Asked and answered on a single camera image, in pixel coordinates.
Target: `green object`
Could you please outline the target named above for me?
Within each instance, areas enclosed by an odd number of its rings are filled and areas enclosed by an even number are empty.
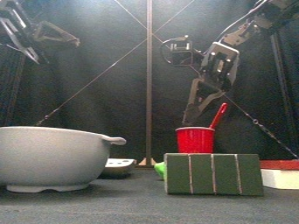
[[[263,195],[255,154],[164,154],[164,189],[169,194]]]
[[[189,193],[189,159],[184,156],[185,154],[178,153],[176,155],[169,157],[165,155],[165,189],[168,190],[168,193]]]
[[[241,184],[241,195],[263,195],[260,165],[257,155],[237,155],[239,178]]]
[[[190,156],[190,173],[192,193],[213,194],[210,154]]]
[[[157,172],[158,176],[161,177],[161,179],[164,179],[164,162],[161,163],[156,163],[153,165],[153,169]]]
[[[239,194],[239,178],[235,155],[212,155],[217,194]]]

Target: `black table surface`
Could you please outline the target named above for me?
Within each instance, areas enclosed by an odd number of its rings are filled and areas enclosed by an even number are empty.
[[[264,196],[168,195],[153,169],[101,178],[73,192],[0,188],[0,223],[299,223],[299,190]]]

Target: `red utensil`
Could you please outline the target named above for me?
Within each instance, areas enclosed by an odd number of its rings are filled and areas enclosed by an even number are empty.
[[[220,118],[227,110],[227,107],[228,107],[228,104],[225,102],[223,102],[218,107],[218,112],[217,112],[216,116],[213,117],[212,123],[209,125],[210,129],[214,129],[214,127],[217,126],[217,124],[220,122]]]

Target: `red cup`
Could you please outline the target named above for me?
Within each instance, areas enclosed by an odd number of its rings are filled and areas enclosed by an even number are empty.
[[[186,127],[174,131],[180,153],[212,153],[214,129]]]

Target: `white container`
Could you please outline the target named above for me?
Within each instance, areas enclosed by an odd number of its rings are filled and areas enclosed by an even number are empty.
[[[20,193],[82,189],[105,168],[109,145],[125,143],[73,129],[2,127],[0,182]]]

